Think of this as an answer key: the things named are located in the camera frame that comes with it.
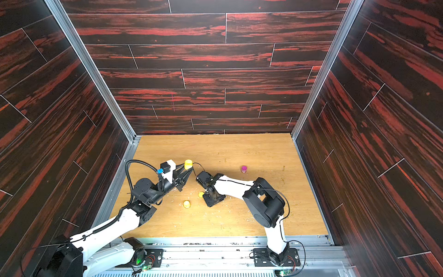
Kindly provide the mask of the yellow paint jar front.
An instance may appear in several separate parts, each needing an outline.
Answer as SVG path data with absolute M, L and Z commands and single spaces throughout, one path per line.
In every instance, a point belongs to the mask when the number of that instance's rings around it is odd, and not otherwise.
M 183 167 L 185 170 L 189 170 L 193 168 L 193 161 L 191 159 L 185 160 Z

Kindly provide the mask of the yellow paint jar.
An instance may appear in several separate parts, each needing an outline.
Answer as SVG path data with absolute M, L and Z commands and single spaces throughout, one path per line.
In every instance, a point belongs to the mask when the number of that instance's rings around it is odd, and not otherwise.
M 190 203 L 190 201 L 189 201 L 189 200 L 185 200 L 185 201 L 183 202 L 183 206 L 184 206 L 186 209 L 190 208 L 190 207 L 191 207 L 191 203 Z
M 193 168 L 193 161 L 191 159 L 185 160 L 183 167 L 185 170 L 189 170 Z

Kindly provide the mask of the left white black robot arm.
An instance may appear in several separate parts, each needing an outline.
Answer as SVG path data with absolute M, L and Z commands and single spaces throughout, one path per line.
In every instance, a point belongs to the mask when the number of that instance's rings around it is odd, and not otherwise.
M 118 214 L 83 233 L 70 238 L 63 235 L 54 243 L 43 245 L 44 255 L 38 266 L 31 272 L 32 277 L 92 277 L 116 265 L 141 263 L 137 257 L 142 251 L 142 243 L 135 238 L 123 240 L 115 247 L 103 247 L 121 235 L 147 223 L 157 206 L 174 188 L 182 190 L 193 170 L 193 162 L 186 160 L 176 165 L 168 160 L 156 169 L 141 160 L 125 163 L 125 173 L 129 166 L 138 163 L 153 170 L 159 181 L 153 184 L 147 178 L 130 184 L 129 203 L 120 208 Z

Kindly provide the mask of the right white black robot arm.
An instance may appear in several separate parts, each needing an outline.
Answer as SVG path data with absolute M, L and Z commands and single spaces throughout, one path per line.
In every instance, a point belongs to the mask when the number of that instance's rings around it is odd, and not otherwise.
M 203 199 L 208 207 L 222 202 L 226 196 L 243 200 L 253 218 L 265 228 L 268 259 L 276 265 L 283 264 L 290 246 L 283 229 L 286 202 L 278 191 L 263 178 L 242 181 L 220 173 L 212 176 L 203 171 L 197 175 L 196 181 L 205 189 Z

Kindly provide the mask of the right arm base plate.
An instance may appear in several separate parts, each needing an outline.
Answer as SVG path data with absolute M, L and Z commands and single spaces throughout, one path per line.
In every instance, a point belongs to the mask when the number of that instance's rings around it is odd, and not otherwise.
M 300 267 L 301 261 L 296 248 L 286 248 L 281 254 L 275 254 L 268 248 L 254 248 L 250 258 L 255 267 Z

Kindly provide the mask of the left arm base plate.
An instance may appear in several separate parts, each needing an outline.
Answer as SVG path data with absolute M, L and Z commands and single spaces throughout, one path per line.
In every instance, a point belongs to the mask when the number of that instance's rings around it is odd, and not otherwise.
M 126 264 L 118 265 L 117 268 L 134 268 L 149 270 L 160 267 L 163 260 L 163 249 L 137 249 Z

